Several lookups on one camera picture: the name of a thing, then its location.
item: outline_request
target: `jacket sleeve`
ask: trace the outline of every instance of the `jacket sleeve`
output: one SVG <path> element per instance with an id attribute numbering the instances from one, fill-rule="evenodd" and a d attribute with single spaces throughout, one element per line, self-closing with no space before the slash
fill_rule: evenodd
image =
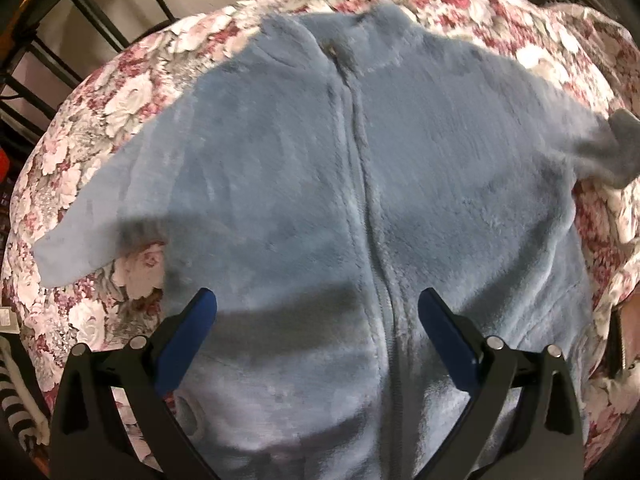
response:
<path id="1" fill-rule="evenodd" d="M 164 218 L 192 117 L 192 94 L 186 92 L 97 171 L 60 224 L 33 246 L 41 286 L 73 283 L 144 244 L 164 240 Z"/>

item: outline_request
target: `zipper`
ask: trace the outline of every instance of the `zipper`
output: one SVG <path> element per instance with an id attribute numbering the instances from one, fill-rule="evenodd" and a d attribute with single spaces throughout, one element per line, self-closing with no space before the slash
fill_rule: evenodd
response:
<path id="1" fill-rule="evenodd" d="M 388 373 L 389 373 L 389 395 L 390 395 L 390 408 L 388 409 L 388 433 L 391 450 L 389 453 L 388 461 L 388 477 L 395 479 L 400 478 L 402 473 L 402 389 L 400 369 L 398 365 L 399 348 L 396 343 L 396 313 L 394 311 L 392 296 L 389 287 L 389 279 L 386 275 L 384 265 L 380 254 L 376 250 L 377 247 L 376 237 L 374 229 L 372 228 L 372 220 L 375 213 L 371 210 L 371 204 L 373 203 L 370 189 L 370 169 L 367 168 L 365 160 L 367 160 L 364 152 L 368 150 L 367 139 L 364 128 L 364 120 L 362 117 L 362 104 L 359 98 L 358 83 L 353 72 L 347 67 L 343 66 L 338 59 L 338 56 L 332 46 L 329 46 L 325 53 L 333 61 L 336 71 L 340 76 L 343 86 L 348 90 L 351 95 L 351 130 L 350 134 L 354 140 L 356 146 L 358 161 L 358 170 L 351 170 L 351 175 L 354 180 L 359 180 L 359 185 L 363 193 L 356 194 L 356 196 L 363 196 L 364 201 L 358 199 L 358 209 L 362 211 L 362 224 L 365 226 L 366 231 L 366 250 L 369 258 L 370 268 L 372 271 L 373 282 L 376 288 L 376 295 L 380 304 L 380 314 L 382 316 L 383 336 L 386 345 L 386 355 L 388 359 Z M 348 131 L 347 117 L 345 117 L 345 130 Z"/>

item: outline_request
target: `round table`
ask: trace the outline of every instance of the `round table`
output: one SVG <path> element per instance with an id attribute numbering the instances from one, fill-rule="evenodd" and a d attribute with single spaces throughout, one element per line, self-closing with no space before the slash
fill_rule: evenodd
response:
<path id="1" fill-rule="evenodd" d="M 78 282 L 39 285 L 31 245 L 53 229 L 78 191 L 148 120 L 203 72 L 241 50 L 269 12 L 364 12 L 377 0 L 248 0 L 189 16 L 130 46 L 89 76 L 62 104 L 16 183 L 12 232 L 2 264 L 3 304 L 22 323 L 21 337 L 40 387 L 53 405 L 66 356 L 76 342 L 92 350 L 121 347 L 153 332 L 161 318 L 162 246 L 118 259 Z M 592 9 L 526 0 L 390 0 L 435 34 L 469 41 L 517 59 L 595 112 L 640 114 L 640 53 L 628 32 Z M 576 225 L 593 280 L 596 352 L 586 385 L 590 415 L 587 466 L 622 427 L 640 397 L 640 372 L 608 380 L 600 368 L 612 307 L 640 276 L 640 186 L 575 187 Z M 120 414 L 136 452 L 150 460 L 126 397 Z"/>

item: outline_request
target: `fuzzy blue fabric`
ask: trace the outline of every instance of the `fuzzy blue fabric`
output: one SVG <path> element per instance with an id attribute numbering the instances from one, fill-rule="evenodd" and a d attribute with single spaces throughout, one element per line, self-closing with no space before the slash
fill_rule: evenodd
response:
<path id="1" fill-rule="evenodd" d="M 183 387 L 222 478 L 409 479 L 468 399 L 418 321 L 428 286 L 512 348 L 560 345 L 579 396 L 591 292 L 572 187 L 636 177 L 639 133 L 395 6 L 277 16 L 34 254 L 63 285 L 160 239 L 166 314 L 216 293 Z"/>

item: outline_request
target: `white label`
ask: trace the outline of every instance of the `white label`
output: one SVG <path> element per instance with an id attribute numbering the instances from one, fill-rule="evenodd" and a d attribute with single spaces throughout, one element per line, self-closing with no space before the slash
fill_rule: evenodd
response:
<path id="1" fill-rule="evenodd" d="M 0 326 L 11 325 L 11 310 L 8 308 L 0 308 Z"/>

